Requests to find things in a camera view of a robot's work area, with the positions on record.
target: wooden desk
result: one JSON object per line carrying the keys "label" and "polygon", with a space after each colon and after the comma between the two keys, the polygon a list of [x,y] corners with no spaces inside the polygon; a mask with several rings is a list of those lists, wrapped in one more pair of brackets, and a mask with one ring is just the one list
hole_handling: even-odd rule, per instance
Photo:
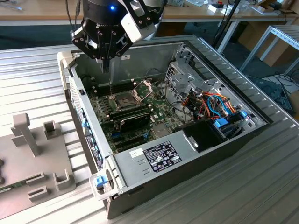
{"label": "wooden desk", "polygon": [[[64,0],[18,0],[18,6],[23,10],[15,10],[0,6],[0,26],[23,26],[23,25],[62,25],[69,24],[65,10]],[[71,18],[75,17],[75,6],[77,0],[69,0],[69,11]],[[286,20],[291,24],[297,15],[291,14],[287,17],[278,15],[261,15],[253,9],[239,12],[231,19],[232,23],[226,32],[226,35],[218,48],[222,53],[230,37],[241,21],[281,21]],[[207,9],[207,6],[195,6],[188,2],[183,7],[166,6],[162,22],[209,22],[221,21],[222,13],[214,14]]]}

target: motherboard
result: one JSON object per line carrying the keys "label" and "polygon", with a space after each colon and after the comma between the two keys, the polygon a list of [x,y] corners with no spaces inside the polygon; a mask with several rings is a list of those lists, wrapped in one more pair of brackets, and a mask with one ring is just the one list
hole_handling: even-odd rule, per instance
{"label": "motherboard", "polygon": [[185,123],[165,101],[163,89],[141,80],[134,89],[101,96],[97,91],[89,98],[105,137],[119,153],[171,134]]}

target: white sticker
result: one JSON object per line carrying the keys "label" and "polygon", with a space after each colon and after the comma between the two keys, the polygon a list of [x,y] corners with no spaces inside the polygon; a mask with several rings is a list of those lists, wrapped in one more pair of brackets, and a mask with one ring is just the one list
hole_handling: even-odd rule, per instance
{"label": "white sticker", "polygon": [[142,148],[138,148],[138,149],[136,149],[134,151],[131,151],[130,155],[131,155],[132,158],[135,158],[135,157],[137,157],[139,155],[143,155],[143,149]]}
{"label": "white sticker", "polygon": [[177,155],[177,156],[173,157],[172,159],[177,160],[177,159],[179,159],[179,156]]}
{"label": "white sticker", "polygon": [[5,189],[3,189],[3,190],[0,190],[0,194],[3,193],[3,192],[9,191],[9,190],[11,190],[11,189],[12,189],[12,188],[5,188]]}
{"label": "white sticker", "polygon": [[128,60],[128,59],[130,59],[130,57],[131,57],[131,55],[122,55],[121,59],[122,60]]}

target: desk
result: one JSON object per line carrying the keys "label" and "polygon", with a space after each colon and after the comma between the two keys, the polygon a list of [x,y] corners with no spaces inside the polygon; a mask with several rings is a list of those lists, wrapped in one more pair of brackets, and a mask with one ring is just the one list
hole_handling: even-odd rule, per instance
{"label": "desk", "polygon": [[[158,195],[114,220],[93,197],[90,170],[66,105],[56,54],[72,45],[0,51],[0,134],[11,133],[9,115],[25,110],[34,119],[61,124],[77,188],[0,220],[1,224],[198,224],[297,223],[299,214],[299,124],[204,40],[194,35],[155,38],[188,40],[246,94],[273,124],[234,156]],[[208,73],[198,67],[201,73]]]}
{"label": "desk", "polygon": [[[71,18],[75,17],[75,6],[77,0],[69,0],[69,11]],[[63,25],[69,24],[64,0],[19,0],[23,11],[0,7],[0,26],[32,26],[32,25]],[[233,15],[231,25],[227,30],[218,52],[222,53],[230,37],[241,21],[281,21],[286,20],[287,25],[298,17],[290,14],[286,17],[278,15],[262,15],[249,8],[245,12],[240,11]],[[221,21],[222,13],[213,13],[207,6],[195,6],[186,2],[183,7],[166,6],[162,22],[215,22]]]}

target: blue plastic latch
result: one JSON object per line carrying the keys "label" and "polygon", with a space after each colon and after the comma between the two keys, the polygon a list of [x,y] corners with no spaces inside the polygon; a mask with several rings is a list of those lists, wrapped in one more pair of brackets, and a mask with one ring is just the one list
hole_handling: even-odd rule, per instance
{"label": "blue plastic latch", "polygon": [[82,127],[85,127],[86,126],[86,118],[83,118],[82,120]]}
{"label": "blue plastic latch", "polygon": [[107,183],[109,180],[107,178],[107,176],[97,176],[97,178],[95,178],[94,180],[94,185],[99,188],[101,186],[103,186],[103,184]]}
{"label": "blue plastic latch", "polygon": [[244,117],[244,118],[247,116],[247,113],[246,113],[245,111],[241,111],[240,114],[241,114],[242,117]]}
{"label": "blue plastic latch", "polygon": [[225,118],[219,118],[215,121],[214,123],[216,125],[216,127],[222,127],[224,125],[227,125],[228,124],[228,121],[225,120]]}

